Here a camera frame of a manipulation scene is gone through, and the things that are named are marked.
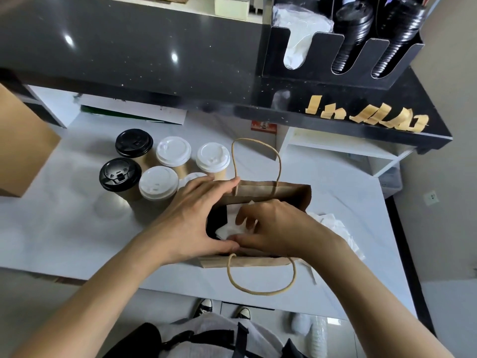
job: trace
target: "black countertop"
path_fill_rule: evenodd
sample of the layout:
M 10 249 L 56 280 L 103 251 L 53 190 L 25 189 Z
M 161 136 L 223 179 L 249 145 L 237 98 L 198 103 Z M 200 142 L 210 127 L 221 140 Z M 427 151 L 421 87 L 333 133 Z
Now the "black countertop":
M 0 80 L 415 145 L 452 140 L 411 68 L 390 90 L 257 76 L 262 25 L 112 0 L 0 1 Z M 304 114 L 312 95 L 428 114 L 424 133 Z

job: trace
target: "shoe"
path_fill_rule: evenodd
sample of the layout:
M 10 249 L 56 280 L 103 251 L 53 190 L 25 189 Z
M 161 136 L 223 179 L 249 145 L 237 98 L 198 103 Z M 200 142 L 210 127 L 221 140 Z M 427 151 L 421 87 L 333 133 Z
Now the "shoe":
M 197 318 L 203 313 L 212 313 L 212 301 L 210 299 L 202 299 L 200 301 L 193 318 Z
M 252 316 L 251 316 L 250 310 L 248 308 L 239 307 L 237 312 L 235 313 L 234 318 L 251 320 Z

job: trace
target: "cup lid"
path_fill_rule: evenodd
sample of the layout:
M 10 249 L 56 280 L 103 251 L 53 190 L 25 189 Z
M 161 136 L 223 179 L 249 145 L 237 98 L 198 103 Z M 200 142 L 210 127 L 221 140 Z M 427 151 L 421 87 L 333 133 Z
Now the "cup lid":
M 182 166 L 192 155 L 188 141 L 181 137 L 166 137 L 156 148 L 156 157 L 167 167 Z
M 148 132 L 142 129 L 128 129 L 116 138 L 116 151 L 123 157 L 138 158 L 152 148 L 154 141 Z
M 149 168 L 139 181 L 139 190 L 144 198 L 161 200 L 171 197 L 177 191 L 179 177 L 176 172 L 164 166 Z
M 206 174 L 202 172 L 192 172 L 185 176 L 182 180 L 179 181 L 179 188 L 187 185 L 187 182 L 192 181 L 193 179 L 198 179 L 199 177 L 205 177 Z
M 206 143 L 197 151 L 196 163 L 205 172 L 217 173 L 229 165 L 230 153 L 220 143 Z
M 115 158 L 101 168 L 99 182 L 107 191 L 123 192 L 132 188 L 141 178 L 141 167 L 128 158 Z

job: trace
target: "kraft paper bag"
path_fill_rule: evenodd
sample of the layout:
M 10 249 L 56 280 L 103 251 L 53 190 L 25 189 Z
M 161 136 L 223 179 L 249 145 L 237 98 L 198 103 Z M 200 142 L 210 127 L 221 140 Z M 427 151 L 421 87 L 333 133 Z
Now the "kraft paper bag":
M 278 178 L 276 181 L 240 181 L 240 183 L 231 193 L 225 194 L 217 202 L 216 206 L 219 207 L 219 206 L 233 205 L 238 203 L 249 203 L 251 201 L 263 202 L 263 201 L 268 201 L 270 199 L 276 198 L 280 201 L 285 201 L 302 211 L 305 211 L 312 200 L 312 187 L 310 185 L 280 182 L 279 179 L 281 175 L 281 159 L 278 152 L 270 145 L 257 141 L 255 139 L 250 139 L 250 138 L 236 139 L 232 143 L 232 153 L 231 153 L 232 160 L 234 163 L 234 168 L 235 168 L 235 176 L 237 176 L 237 167 L 235 164 L 234 144 L 240 140 L 253 141 L 256 143 L 266 145 L 267 147 L 271 148 L 277 154 L 278 160 L 280 163 Z M 293 262 L 296 260 L 295 258 L 272 257 L 272 256 L 270 257 L 237 256 L 232 259 L 233 256 L 235 256 L 235 254 L 232 254 L 230 256 L 220 256 L 220 255 L 204 256 L 199 258 L 199 261 L 203 268 L 227 267 L 229 277 L 230 277 L 230 282 L 237 289 L 240 289 L 242 291 L 245 291 L 247 293 L 254 294 L 254 295 L 278 294 L 288 289 L 291 286 L 291 284 L 293 284 L 293 281 L 296 275 L 296 269 Z M 237 286 L 230 276 L 230 267 L 283 266 L 288 264 L 293 264 L 293 270 L 294 270 L 293 281 L 285 289 L 281 289 L 280 291 L 277 291 L 277 292 L 270 292 L 270 293 L 251 292 L 247 289 Z

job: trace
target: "white plastic bag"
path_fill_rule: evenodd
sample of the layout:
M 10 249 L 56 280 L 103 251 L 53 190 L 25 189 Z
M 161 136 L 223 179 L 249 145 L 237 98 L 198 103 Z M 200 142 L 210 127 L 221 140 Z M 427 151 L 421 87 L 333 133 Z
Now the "white plastic bag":
M 277 4 L 273 7 L 273 26 L 290 30 L 290 39 L 283 63 L 288 69 L 301 66 L 306 58 L 316 32 L 332 32 L 333 21 L 325 15 L 315 14 L 305 8 Z

